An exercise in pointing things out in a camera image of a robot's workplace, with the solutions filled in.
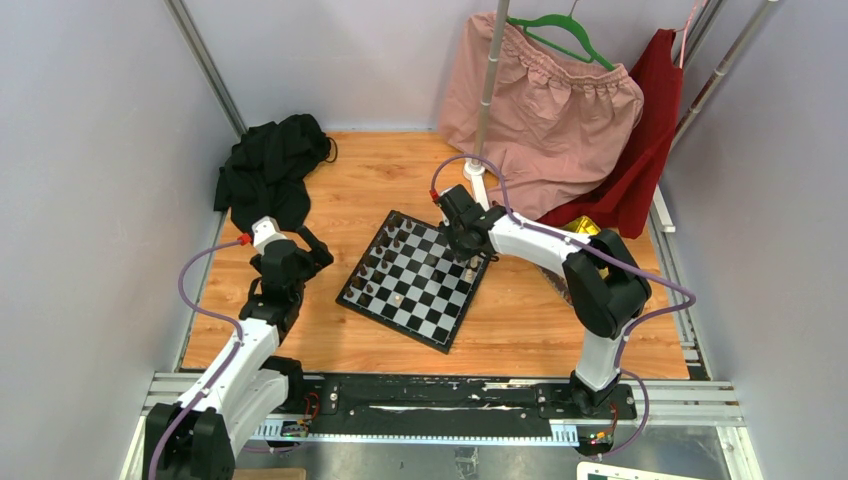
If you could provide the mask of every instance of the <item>chessboard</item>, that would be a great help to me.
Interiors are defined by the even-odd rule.
[[[457,260],[436,227],[392,210],[336,302],[448,353],[488,265]]]

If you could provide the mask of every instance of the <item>elastic waistband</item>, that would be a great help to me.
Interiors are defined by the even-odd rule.
[[[494,31],[495,14],[484,13],[487,25]],[[503,51],[518,58],[528,69],[558,80],[567,85],[616,85],[629,79],[624,65],[617,64],[615,70],[608,71],[598,64],[559,59],[554,60],[543,48],[524,36],[524,33],[514,25],[507,23],[504,27]]]

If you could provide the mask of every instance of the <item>green hanger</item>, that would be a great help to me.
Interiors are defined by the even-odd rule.
[[[544,17],[539,17],[536,20],[522,20],[520,18],[507,17],[507,21],[513,25],[524,27],[524,34],[528,37],[536,39],[539,42],[542,42],[543,44],[555,50],[558,50],[568,56],[574,57],[577,60],[586,63],[592,63],[593,61],[598,62],[609,71],[615,70],[615,67],[611,63],[609,63],[604,57],[601,56],[600,53],[596,52],[595,49],[592,48],[592,43],[589,41],[589,34],[586,33],[586,29],[583,28],[582,25],[577,23],[576,20],[571,18],[571,15],[566,16],[554,13],[551,15],[545,15]],[[567,30],[568,32],[571,32],[571,34],[577,38],[577,41],[580,42],[580,46],[583,47],[583,50],[586,50],[586,53],[589,54],[589,58],[578,55],[570,50],[567,50],[566,48],[560,47],[559,45],[549,40],[545,40],[544,38],[527,31],[527,29],[531,27],[535,28],[548,26],[560,27],[562,29]]]

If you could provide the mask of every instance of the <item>clothes hanger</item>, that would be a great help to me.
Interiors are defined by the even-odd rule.
[[[689,26],[692,24],[692,19],[695,18],[695,12],[698,11],[698,2],[701,0],[695,0],[695,3],[692,5],[692,10],[689,12],[689,18],[686,19],[686,25],[676,30],[677,32],[683,32],[683,38],[680,40],[680,65],[679,68],[683,68],[683,53],[686,51],[686,37],[689,35]],[[709,0],[704,0],[704,3],[701,4],[701,7],[706,7],[707,2]]]
[[[568,12],[568,15],[551,14],[539,17],[536,20],[523,20],[520,18],[507,17],[507,21],[512,25],[523,27],[522,30],[524,31],[525,35],[553,48],[554,50],[560,51],[568,56],[574,57],[577,60],[580,60],[581,62],[598,62],[599,64],[603,65],[607,70],[615,70],[615,67],[610,62],[608,62],[604,57],[601,56],[601,54],[599,54],[595,51],[594,48],[592,48],[592,43],[589,41],[589,34],[586,33],[586,29],[583,28],[582,25],[577,23],[577,21],[571,17],[571,14],[574,13],[574,7],[577,5],[577,1],[578,0],[574,0],[574,3],[571,5],[571,11]],[[564,47],[561,47],[549,40],[546,40],[534,33],[527,31],[528,28],[548,26],[560,27],[574,35],[577,38],[577,41],[580,42],[580,46],[583,47],[583,50],[585,50],[586,53],[589,54],[589,57],[586,58],[582,55],[574,53]]]

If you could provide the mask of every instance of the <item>black cloth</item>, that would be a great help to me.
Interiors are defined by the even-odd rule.
[[[327,159],[330,141],[309,114],[251,127],[219,170],[214,209],[232,208],[230,218],[242,232],[266,215],[294,231],[309,213],[303,178]]]

